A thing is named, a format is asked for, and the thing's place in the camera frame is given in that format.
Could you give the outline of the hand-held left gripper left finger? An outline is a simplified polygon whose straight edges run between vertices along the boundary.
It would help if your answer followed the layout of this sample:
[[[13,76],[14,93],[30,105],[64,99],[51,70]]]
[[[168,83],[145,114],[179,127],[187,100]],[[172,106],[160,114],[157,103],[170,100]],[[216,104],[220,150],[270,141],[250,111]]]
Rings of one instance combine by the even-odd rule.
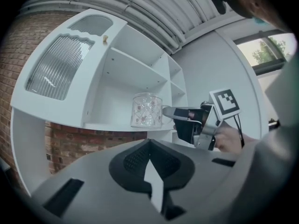
[[[85,155],[45,180],[32,194],[43,205],[69,179],[84,182],[62,216],[66,224],[160,224],[161,215],[146,194],[129,192],[109,173],[109,163],[118,153],[139,144],[124,143]]]

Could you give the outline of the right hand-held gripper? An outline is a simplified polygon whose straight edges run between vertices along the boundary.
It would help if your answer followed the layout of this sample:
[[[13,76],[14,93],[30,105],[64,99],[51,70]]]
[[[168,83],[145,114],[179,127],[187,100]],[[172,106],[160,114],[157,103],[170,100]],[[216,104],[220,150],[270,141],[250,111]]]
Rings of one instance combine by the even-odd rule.
[[[163,115],[174,119],[178,138],[194,145],[196,148],[212,151],[215,147],[215,136],[222,123],[235,118],[240,113],[239,105],[230,89],[219,89],[209,92],[209,100],[200,108],[164,107]],[[195,116],[202,115],[202,122]]]

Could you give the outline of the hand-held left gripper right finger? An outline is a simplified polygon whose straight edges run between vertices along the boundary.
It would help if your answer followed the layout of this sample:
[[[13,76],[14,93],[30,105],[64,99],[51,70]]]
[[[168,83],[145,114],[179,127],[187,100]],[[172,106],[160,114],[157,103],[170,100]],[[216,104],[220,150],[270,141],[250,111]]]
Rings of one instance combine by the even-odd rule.
[[[236,155],[152,140],[149,159],[164,182],[160,214],[174,219],[193,210],[224,181]]]

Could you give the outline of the clear glass jar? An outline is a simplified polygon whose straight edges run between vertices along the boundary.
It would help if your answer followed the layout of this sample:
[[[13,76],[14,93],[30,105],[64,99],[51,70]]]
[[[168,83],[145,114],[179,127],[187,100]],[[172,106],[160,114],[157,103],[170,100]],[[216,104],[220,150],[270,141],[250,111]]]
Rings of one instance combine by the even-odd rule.
[[[143,129],[161,129],[169,125],[173,119],[163,115],[163,100],[154,93],[138,93],[133,98],[131,127]]]

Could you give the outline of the white desk hutch shelving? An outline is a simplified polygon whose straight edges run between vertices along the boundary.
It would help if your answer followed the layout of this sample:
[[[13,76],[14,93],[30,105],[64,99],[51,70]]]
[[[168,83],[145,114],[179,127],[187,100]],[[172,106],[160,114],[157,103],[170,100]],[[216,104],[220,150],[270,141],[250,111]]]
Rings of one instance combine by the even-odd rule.
[[[165,105],[187,105],[185,79],[179,64],[127,24],[107,53],[91,119],[79,128],[133,132],[135,129],[130,126],[132,100],[135,94],[142,92],[156,94]],[[12,107],[11,145],[28,195],[50,177],[44,144],[46,122]]]

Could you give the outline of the person's right forearm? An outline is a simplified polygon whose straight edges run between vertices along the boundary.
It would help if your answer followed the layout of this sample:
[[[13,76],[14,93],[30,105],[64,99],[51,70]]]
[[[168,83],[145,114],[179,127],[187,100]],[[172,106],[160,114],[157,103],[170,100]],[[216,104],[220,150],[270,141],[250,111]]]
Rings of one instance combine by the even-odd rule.
[[[245,134],[241,135],[241,147],[242,149],[247,145],[247,144],[251,144],[251,143],[257,143],[259,141],[259,139],[254,139],[252,137],[249,137]]]

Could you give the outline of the person's right hand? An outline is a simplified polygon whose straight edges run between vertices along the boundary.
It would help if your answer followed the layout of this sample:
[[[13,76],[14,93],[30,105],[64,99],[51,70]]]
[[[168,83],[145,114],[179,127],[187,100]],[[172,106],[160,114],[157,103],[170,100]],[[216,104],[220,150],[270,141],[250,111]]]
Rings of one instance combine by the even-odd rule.
[[[242,145],[238,130],[233,127],[219,128],[215,134],[215,147],[221,152],[239,154]]]

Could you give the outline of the glass window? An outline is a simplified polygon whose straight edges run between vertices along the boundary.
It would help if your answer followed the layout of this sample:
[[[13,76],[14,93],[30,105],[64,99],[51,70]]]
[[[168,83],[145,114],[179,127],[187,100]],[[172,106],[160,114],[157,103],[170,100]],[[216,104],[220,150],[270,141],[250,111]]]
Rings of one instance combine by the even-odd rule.
[[[257,35],[234,41],[249,64],[254,67],[264,63],[289,61],[297,48],[297,41],[292,33]]]

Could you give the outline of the white ribbed glass cabinet door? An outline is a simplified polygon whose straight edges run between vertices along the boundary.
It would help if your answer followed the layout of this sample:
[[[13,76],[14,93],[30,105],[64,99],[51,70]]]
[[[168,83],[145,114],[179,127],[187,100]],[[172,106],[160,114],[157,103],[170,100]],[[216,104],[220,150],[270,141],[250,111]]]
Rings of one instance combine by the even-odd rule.
[[[91,119],[105,59],[127,22],[88,9],[54,29],[30,55],[11,106],[54,123],[82,127]],[[103,36],[107,35],[107,44]]]

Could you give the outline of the bundle of white ceiling pipes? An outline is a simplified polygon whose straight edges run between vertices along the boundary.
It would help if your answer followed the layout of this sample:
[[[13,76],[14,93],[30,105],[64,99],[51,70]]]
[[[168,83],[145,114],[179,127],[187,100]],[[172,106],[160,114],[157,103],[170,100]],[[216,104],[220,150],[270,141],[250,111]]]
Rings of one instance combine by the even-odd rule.
[[[87,9],[125,20],[168,53],[181,48],[189,31],[216,16],[208,0],[27,0],[20,12]]]

